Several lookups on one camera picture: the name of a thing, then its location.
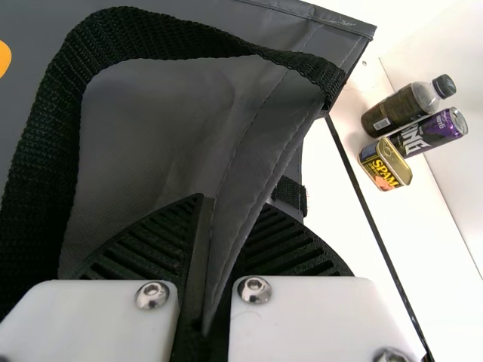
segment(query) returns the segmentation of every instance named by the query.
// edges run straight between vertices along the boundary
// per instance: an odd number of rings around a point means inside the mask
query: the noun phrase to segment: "purple can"
[[[409,158],[457,140],[467,133],[465,118],[458,109],[451,107],[392,134],[389,140],[403,158]]]

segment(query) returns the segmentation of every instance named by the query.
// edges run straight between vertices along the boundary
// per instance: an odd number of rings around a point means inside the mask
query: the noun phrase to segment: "orange logo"
[[[10,48],[0,40],[0,78],[7,72],[11,60],[12,52]]]

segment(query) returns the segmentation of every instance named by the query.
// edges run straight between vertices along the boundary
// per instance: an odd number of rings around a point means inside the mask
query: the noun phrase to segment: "gray bag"
[[[114,3],[46,1],[39,7],[34,1],[12,2],[0,13],[0,34],[13,54],[0,79],[0,189],[29,119],[0,211],[2,285],[20,289],[9,289],[10,299],[2,304],[10,308],[33,284],[56,277],[52,268],[28,266],[36,263],[32,255],[49,250],[41,264],[55,264],[59,278],[66,277],[134,221],[202,193],[214,199],[205,293],[209,321],[281,176],[301,183],[303,138],[314,119],[328,114],[375,27],[296,0],[142,0],[135,5],[156,14],[118,8],[114,17],[102,11],[91,15]],[[207,26],[164,17],[166,33],[144,32],[158,29],[159,14]],[[83,26],[91,27],[104,48],[89,44],[94,40]],[[107,32],[109,27],[118,32]],[[191,39],[186,54],[146,51],[157,47],[158,36],[176,47],[180,29],[186,30],[182,42]],[[213,49],[206,41],[215,44]],[[203,59],[190,59],[191,52]],[[89,65],[75,68],[80,56]],[[100,66],[99,59],[106,64]],[[104,70],[90,81],[93,69]],[[85,92],[80,89],[84,80],[90,81]],[[77,87],[81,98],[67,89]],[[63,98],[55,93],[61,91]],[[67,105],[70,100],[78,105]],[[82,120],[80,139],[79,125],[65,123],[62,108],[67,106],[73,107],[70,116]],[[68,149],[76,137],[80,153],[77,146]],[[67,154],[69,160],[78,157],[78,172],[64,160]],[[300,210],[283,207],[301,219]],[[22,261],[24,268],[18,259],[12,261],[19,248],[30,255]]]

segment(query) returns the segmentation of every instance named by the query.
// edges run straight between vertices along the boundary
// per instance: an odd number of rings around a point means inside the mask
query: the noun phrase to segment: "metal screw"
[[[377,356],[374,362],[412,362],[404,353],[392,348],[382,350]]]
[[[264,304],[272,296],[272,287],[263,278],[249,277],[238,285],[238,294],[246,303]]]
[[[141,309],[161,307],[169,298],[169,288],[159,281],[150,281],[136,292],[136,305]]]

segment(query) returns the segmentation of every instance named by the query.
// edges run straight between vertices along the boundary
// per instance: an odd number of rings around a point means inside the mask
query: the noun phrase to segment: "bag handle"
[[[130,59],[259,55],[327,95],[346,73],[311,54],[277,51],[192,21],[138,8],[95,12],[72,29],[45,71],[17,145],[0,209],[0,319],[35,284],[57,277],[75,194],[82,95],[101,70]]]

